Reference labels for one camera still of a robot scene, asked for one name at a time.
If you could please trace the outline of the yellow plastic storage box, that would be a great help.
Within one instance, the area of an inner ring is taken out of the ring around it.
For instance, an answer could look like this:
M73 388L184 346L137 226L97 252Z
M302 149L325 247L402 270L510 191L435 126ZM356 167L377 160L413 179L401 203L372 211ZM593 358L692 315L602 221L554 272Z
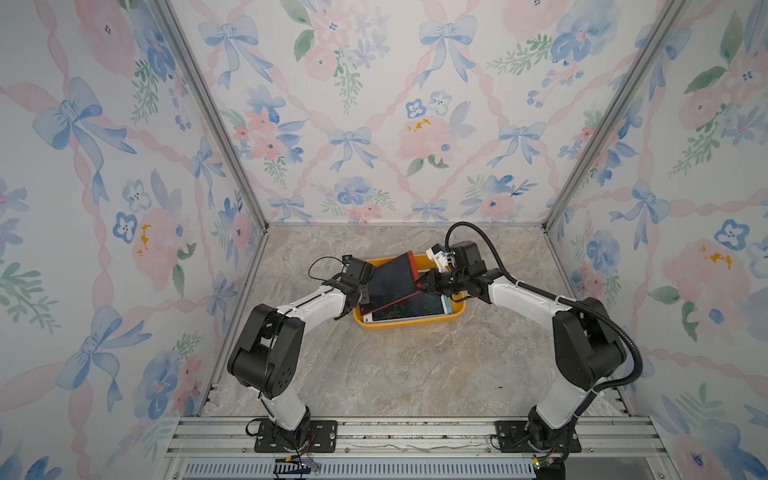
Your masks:
M377 331L450 322L467 311L465 303L456 303L449 297L419 293L393 306L363 315L359 308L353 318L365 330Z

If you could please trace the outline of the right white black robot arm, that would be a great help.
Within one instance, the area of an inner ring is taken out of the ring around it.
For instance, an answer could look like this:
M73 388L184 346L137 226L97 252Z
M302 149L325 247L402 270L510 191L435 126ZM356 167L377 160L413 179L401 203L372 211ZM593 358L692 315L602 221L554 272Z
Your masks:
M516 443L535 451L566 447L597 388L627 359L619 333L600 319L606 313L602 304L594 298L575 302L517 280L500 267L489 269L472 241L450 248L436 244L426 255L435 267L420 278L425 292L479 299L551 331L557 373L543 400L530 410Z

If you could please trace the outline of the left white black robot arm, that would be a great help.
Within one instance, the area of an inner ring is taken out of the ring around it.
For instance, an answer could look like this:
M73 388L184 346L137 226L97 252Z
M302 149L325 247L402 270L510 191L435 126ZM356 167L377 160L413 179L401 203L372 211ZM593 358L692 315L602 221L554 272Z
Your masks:
M269 420L286 433L306 430L311 417L293 387L304 334L368 301L376 268L351 255L343 256L341 264L339 273L296 301L254 307L227 360L227 372L257 392Z

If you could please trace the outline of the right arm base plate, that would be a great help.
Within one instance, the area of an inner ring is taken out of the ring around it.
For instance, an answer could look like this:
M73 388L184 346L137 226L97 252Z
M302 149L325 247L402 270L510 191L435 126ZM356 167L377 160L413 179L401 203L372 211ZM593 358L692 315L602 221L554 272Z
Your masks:
M494 422L494 429L498 448L503 453L562 454L582 451L573 422L551 429L545 423L528 420L498 420Z

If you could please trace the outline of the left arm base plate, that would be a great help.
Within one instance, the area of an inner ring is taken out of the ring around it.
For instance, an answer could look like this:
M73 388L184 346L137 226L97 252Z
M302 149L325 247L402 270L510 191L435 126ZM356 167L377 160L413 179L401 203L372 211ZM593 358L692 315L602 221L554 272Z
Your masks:
M334 453L338 437L335 420L309 420L288 431L270 420L262 421L254 434L256 453Z

